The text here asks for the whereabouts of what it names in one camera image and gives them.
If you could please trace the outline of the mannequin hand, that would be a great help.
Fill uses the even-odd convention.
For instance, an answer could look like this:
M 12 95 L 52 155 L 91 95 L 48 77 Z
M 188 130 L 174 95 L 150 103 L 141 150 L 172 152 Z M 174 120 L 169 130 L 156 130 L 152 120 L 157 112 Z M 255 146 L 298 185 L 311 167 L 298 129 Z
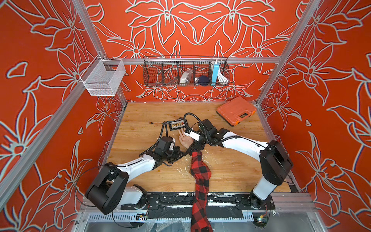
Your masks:
M 193 138 L 185 134 L 185 129 L 181 128 L 179 131 L 179 141 L 183 147 L 188 149 L 194 142 Z

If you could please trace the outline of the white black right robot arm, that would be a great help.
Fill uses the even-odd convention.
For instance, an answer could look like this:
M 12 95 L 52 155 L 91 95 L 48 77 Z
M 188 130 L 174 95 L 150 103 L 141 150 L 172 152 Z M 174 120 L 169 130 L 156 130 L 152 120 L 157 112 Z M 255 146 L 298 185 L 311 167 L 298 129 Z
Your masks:
M 197 145 L 209 144 L 210 146 L 232 149 L 260 162 L 262 177 L 248 197 L 248 202 L 254 209 L 260 209 L 266 204 L 271 193 L 283 184 L 293 168 L 288 153 L 275 140 L 260 142 L 239 136 L 226 129 L 219 131 L 212 129 L 207 132 L 186 129 L 185 135 L 191 137 Z

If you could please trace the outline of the red black plaid sleeve arm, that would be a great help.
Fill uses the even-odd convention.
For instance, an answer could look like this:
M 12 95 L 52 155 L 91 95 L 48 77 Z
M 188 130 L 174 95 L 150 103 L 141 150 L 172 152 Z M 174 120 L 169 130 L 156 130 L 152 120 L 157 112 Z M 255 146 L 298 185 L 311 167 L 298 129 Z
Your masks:
M 210 189 L 212 173 L 203 162 L 201 152 L 192 153 L 190 174 L 195 178 L 190 229 L 192 232 L 212 232 L 213 229 L 206 213 L 207 195 Z

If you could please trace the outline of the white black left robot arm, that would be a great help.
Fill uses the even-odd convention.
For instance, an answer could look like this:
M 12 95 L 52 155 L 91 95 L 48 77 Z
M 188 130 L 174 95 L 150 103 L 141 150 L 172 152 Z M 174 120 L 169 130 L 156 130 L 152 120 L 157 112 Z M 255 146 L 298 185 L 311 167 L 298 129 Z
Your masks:
M 105 215 L 121 205 L 136 205 L 146 195 L 146 191 L 135 185 L 127 187 L 127 184 L 162 164 L 171 166 L 186 155 L 187 153 L 182 152 L 179 146 L 171 145 L 169 148 L 147 151 L 138 159 L 125 164 L 115 165 L 109 162 L 92 181 L 85 197 Z

